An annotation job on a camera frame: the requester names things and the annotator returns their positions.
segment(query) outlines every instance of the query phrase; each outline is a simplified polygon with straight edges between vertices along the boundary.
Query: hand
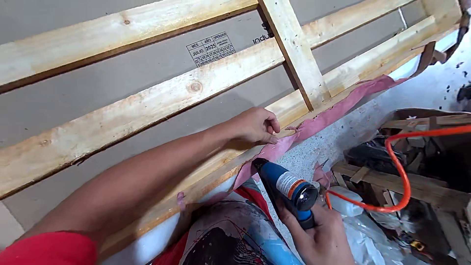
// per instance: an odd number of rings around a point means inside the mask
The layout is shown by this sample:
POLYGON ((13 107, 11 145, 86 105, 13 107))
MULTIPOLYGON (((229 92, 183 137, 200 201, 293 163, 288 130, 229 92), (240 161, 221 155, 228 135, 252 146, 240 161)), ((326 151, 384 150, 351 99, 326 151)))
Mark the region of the hand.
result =
POLYGON ((290 231, 306 265, 354 265, 353 255, 340 214, 320 205, 311 208, 316 227, 304 231, 296 218, 277 201, 278 217, 290 231))
POLYGON ((280 132, 280 124, 273 112, 264 108, 252 107, 225 122, 234 138, 249 142, 262 141, 276 144, 278 138, 273 132, 280 132))

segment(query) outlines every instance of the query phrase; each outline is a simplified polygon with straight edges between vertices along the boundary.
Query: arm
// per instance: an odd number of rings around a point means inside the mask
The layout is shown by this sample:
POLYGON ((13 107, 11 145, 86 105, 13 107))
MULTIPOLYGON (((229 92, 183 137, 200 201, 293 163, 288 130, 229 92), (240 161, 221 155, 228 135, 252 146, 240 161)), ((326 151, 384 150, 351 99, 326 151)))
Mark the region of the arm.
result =
POLYGON ((20 239, 44 232, 83 233, 98 246, 138 217, 136 209, 165 196, 188 170, 231 139, 276 143, 275 114, 251 108, 202 132, 182 137, 122 161, 85 183, 20 239))

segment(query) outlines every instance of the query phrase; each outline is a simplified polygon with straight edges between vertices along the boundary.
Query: person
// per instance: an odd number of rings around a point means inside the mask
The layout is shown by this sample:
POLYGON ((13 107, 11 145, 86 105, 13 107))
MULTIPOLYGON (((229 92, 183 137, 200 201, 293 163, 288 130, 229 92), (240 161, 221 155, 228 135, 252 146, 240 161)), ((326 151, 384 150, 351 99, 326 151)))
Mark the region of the person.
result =
MULTIPOLYGON (((279 131, 275 114, 251 108, 126 159, 85 183, 0 252, 0 264, 95 264, 105 238, 162 199, 184 172, 231 140, 275 144, 273 133, 279 131)), ((304 231, 283 203, 277 206, 305 264, 354 264, 339 213, 314 205, 316 227, 304 231)), ((252 180, 198 212, 189 230, 153 264, 301 264, 252 180)))

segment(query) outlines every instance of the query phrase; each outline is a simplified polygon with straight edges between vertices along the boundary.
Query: wood knot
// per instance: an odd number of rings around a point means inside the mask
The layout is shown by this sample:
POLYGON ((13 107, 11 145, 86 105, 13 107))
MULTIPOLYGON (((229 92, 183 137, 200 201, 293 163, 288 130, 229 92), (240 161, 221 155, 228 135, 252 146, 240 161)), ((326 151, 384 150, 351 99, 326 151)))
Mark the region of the wood knot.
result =
POLYGON ((200 93, 203 90, 203 85, 199 81, 193 81, 188 86, 188 90, 192 93, 200 93))

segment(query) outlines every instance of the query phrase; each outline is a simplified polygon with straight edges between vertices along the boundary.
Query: electrical cord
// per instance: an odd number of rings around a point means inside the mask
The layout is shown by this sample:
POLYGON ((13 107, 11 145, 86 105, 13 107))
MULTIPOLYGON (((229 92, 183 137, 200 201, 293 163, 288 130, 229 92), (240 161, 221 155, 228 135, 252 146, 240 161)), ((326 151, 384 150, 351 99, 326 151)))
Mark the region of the electrical cord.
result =
POLYGON ((397 211, 403 209, 404 207, 407 206, 407 204, 409 203, 409 200, 411 198, 411 185, 410 185, 410 182, 409 182, 409 178, 407 177, 406 171, 404 170, 404 167, 401 165, 401 163, 399 162, 399 159, 397 158, 397 156, 394 154, 394 152, 392 150, 391 142, 394 141, 394 140, 397 140, 397 139, 407 138, 407 137, 445 136, 445 135, 463 134, 463 133, 471 133, 471 125, 457 126, 457 127, 453 127, 453 128, 438 129, 438 130, 431 130, 431 131, 425 131, 425 132, 401 133, 401 134, 396 134, 396 135, 388 137, 386 139, 386 141, 384 142, 384 145, 386 147, 386 150, 388 151, 389 156, 392 159, 392 162, 394 163, 394 165, 398 169, 399 175, 402 179, 402 184, 404 186, 404 195, 402 196, 401 201, 397 205, 394 205, 394 206, 391 206, 391 207, 376 207, 376 206, 373 206, 373 205, 370 205, 370 204, 366 204, 366 203, 363 203, 363 202, 359 202, 359 201, 349 199, 349 198, 347 198, 347 197, 345 197, 341 194, 338 194, 337 192, 327 190, 327 192, 325 194, 325 200, 326 200, 326 203, 327 203, 329 209, 332 209, 332 205, 330 203, 330 199, 329 199, 329 195, 328 195, 329 193, 331 193, 331 194, 333 194, 333 195, 335 195, 335 196, 337 196, 337 197, 339 197, 343 200, 346 200, 347 202, 358 205, 358 206, 360 206, 360 207, 362 207, 362 208, 364 208, 365 210, 368 210, 368 211, 375 211, 375 212, 382 212, 382 213, 392 213, 392 212, 397 212, 397 211))

